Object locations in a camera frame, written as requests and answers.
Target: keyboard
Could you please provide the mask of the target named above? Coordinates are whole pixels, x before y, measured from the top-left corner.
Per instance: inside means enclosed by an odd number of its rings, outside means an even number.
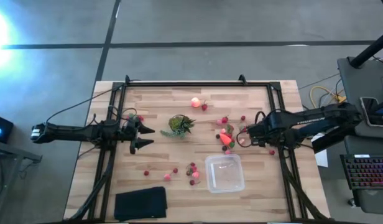
[[[383,154],[341,155],[351,190],[383,189]]]

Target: wooden table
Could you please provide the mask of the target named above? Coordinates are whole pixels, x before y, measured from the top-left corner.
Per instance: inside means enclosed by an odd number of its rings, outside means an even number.
[[[302,104],[296,81],[280,81],[285,107],[289,111],[301,111]],[[112,87],[112,82],[98,82],[94,95]],[[95,98],[91,103],[88,123],[93,114],[96,119],[106,119],[110,92]],[[190,100],[199,97],[206,100],[208,109],[192,108]],[[246,188],[241,192],[212,194],[208,191],[205,175],[205,159],[221,155],[221,143],[215,138],[221,126],[216,120],[228,115],[230,124],[236,128],[240,117],[245,115],[248,123],[254,122],[260,110],[270,111],[267,90],[264,87],[137,87],[127,88],[124,108],[136,108],[145,118],[144,124],[155,130],[144,134],[144,139],[155,142],[143,147],[135,155],[129,153],[129,143],[117,146],[116,160],[106,215],[107,222],[115,222],[115,195],[133,190],[164,186],[167,192],[167,217],[160,219],[133,220],[132,222],[267,222],[289,221],[280,171],[278,153],[269,155],[269,149],[261,147],[234,147],[234,153],[242,160]],[[192,134],[184,140],[164,137],[160,130],[168,130],[168,120],[175,114],[196,119]],[[81,145],[80,153],[93,147]],[[301,147],[295,151],[302,187],[319,210],[330,215],[313,151]],[[73,182],[65,210],[65,218],[72,216],[91,192],[98,161],[99,150],[91,151],[76,163]],[[189,184],[185,168],[196,163],[201,172],[201,183]],[[163,176],[173,168],[179,173],[170,182]],[[144,171],[150,170],[149,176]],[[295,209],[298,200],[293,193]],[[100,200],[96,216],[100,211]]]

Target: plastic box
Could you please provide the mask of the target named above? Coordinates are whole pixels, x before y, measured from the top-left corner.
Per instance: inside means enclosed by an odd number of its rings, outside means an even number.
[[[238,155],[208,156],[205,171],[211,193],[238,192],[246,187]]]

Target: concrete floor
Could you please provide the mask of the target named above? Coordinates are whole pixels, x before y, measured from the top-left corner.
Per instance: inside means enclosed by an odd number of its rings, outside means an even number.
[[[114,0],[0,0],[5,44],[102,44]],[[379,0],[122,0],[113,43],[198,41],[374,40],[383,34]],[[297,80],[299,86],[337,74],[336,59],[367,46],[111,49],[102,80]],[[32,125],[91,96],[101,49],[5,50],[0,65],[0,115],[15,124],[10,144],[41,153],[39,166],[18,179],[3,223],[62,219],[79,143],[36,145]],[[377,54],[383,57],[383,51]],[[339,76],[317,85],[333,89]],[[300,90],[309,108],[308,92]],[[322,93],[315,92],[315,100]],[[88,104],[55,117],[83,125]],[[336,150],[332,147],[329,153]],[[383,215],[346,205],[346,182],[320,169],[331,216],[383,223]]]

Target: black towel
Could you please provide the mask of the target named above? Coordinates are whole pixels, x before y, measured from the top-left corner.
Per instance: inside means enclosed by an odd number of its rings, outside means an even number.
[[[120,222],[139,218],[167,217],[164,187],[136,190],[116,195],[114,217]]]

